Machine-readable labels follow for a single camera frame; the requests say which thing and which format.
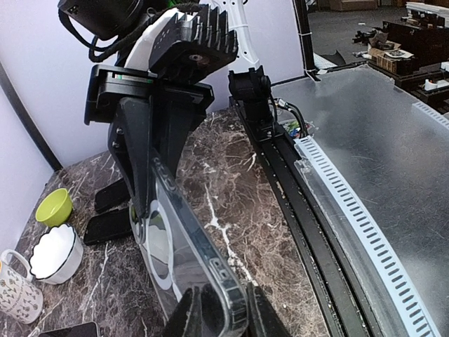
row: bowl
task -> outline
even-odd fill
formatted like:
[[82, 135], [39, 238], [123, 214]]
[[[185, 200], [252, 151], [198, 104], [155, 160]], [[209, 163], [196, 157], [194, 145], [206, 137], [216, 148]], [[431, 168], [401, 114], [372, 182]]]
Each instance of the bowl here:
[[36, 220], [49, 227], [63, 224], [72, 212], [73, 203], [65, 188], [51, 192], [39, 205]]
[[33, 248], [30, 272], [37, 281], [62, 284], [75, 274], [83, 252], [81, 240], [72, 226], [52, 227]]

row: mug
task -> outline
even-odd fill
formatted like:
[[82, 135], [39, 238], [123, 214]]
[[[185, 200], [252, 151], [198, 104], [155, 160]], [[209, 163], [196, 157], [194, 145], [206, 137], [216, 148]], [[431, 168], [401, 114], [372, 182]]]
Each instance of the mug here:
[[[26, 277], [6, 263], [9, 254], [25, 266]], [[30, 269], [28, 261], [16, 251], [7, 249], [0, 256], [0, 311], [25, 324], [34, 322], [43, 307], [42, 291], [31, 283]]]

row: white bowl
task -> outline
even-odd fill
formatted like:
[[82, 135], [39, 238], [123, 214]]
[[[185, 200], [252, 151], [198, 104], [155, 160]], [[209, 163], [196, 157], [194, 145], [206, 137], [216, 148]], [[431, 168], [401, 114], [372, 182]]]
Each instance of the white bowl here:
[[62, 284], [74, 275], [83, 258], [83, 245], [75, 229], [66, 224], [42, 235], [29, 260], [38, 281]]

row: brown marble surface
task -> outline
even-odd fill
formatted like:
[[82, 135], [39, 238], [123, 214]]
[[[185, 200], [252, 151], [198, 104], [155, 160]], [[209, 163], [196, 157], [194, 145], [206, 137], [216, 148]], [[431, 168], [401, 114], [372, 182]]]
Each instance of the brown marble surface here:
[[[101, 154], [53, 175], [41, 199], [69, 189], [69, 223], [82, 236], [95, 215], [95, 192], [118, 178], [112, 158]], [[292, 336], [327, 336], [293, 238], [235, 112], [210, 115], [189, 137], [177, 181], [239, 279], [264, 289]], [[45, 231], [30, 217], [17, 250], [29, 258]], [[25, 326], [0, 313], [2, 336], [38, 336], [89, 321], [104, 337], [160, 336], [163, 315], [133, 239], [86, 247], [84, 254], [70, 281], [38, 284], [44, 312], [35, 323]]]

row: white container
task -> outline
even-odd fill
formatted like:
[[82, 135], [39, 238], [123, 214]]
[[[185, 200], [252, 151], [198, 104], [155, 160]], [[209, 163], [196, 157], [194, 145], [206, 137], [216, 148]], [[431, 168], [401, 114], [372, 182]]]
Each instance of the white container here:
[[66, 224], [53, 227], [33, 248], [30, 272], [40, 282], [62, 284], [75, 274], [83, 252], [83, 245], [73, 227]]
[[[15, 256], [27, 270], [23, 277], [7, 263], [8, 255]], [[28, 261], [17, 251], [4, 251], [0, 257], [0, 312], [25, 324], [31, 324], [42, 312], [42, 291], [31, 283]]]

